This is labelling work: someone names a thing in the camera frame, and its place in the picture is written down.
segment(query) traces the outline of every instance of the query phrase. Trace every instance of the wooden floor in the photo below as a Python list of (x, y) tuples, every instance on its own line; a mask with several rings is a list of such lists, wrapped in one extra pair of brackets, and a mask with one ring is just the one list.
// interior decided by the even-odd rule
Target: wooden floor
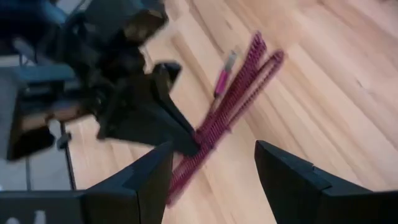
[[(143, 48), (149, 66), (175, 59), (172, 98), (194, 126), (208, 109), (232, 49), (239, 58), (260, 30), (287, 59), (164, 223), (275, 223), (254, 164), (263, 139), (372, 190), (398, 189), (398, 1), (166, 0), (170, 24)], [(97, 142), (92, 119), (71, 124), (80, 189), (149, 148)]]

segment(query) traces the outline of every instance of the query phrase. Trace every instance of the pink cable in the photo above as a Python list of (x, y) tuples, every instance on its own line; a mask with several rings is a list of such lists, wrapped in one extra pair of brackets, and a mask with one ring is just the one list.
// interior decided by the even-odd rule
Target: pink cable
[[(210, 108), (210, 110), (214, 109), (214, 111), (208, 112), (202, 125), (193, 134), (194, 140), (200, 147), (199, 152), (193, 157), (184, 157), (173, 171), (167, 201), (168, 205), (172, 205), (177, 201), (177, 197), (181, 195), (194, 173), (215, 148), (217, 142), (242, 116), (281, 67), (284, 53), (279, 50), (258, 68), (260, 59), (265, 52), (266, 44), (261, 38), (261, 34), (257, 32), (253, 37), (242, 68), (229, 86), (219, 106), (215, 109), (213, 107)], [(268, 72), (265, 73), (265, 76), (253, 91), (249, 93), (248, 91), (251, 89), (252, 84), (265, 71)]]

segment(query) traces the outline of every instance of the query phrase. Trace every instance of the pink plug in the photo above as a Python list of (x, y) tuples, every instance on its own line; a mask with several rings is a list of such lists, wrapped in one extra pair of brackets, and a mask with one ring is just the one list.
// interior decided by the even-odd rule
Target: pink plug
[(217, 98), (224, 93), (225, 87), (227, 86), (228, 83), (229, 75), (231, 74), (232, 68), (235, 64), (235, 60), (236, 60), (236, 53), (232, 51), (228, 57), (227, 62), (225, 63), (223, 70), (221, 71), (218, 77), (217, 85), (214, 90), (214, 98)]

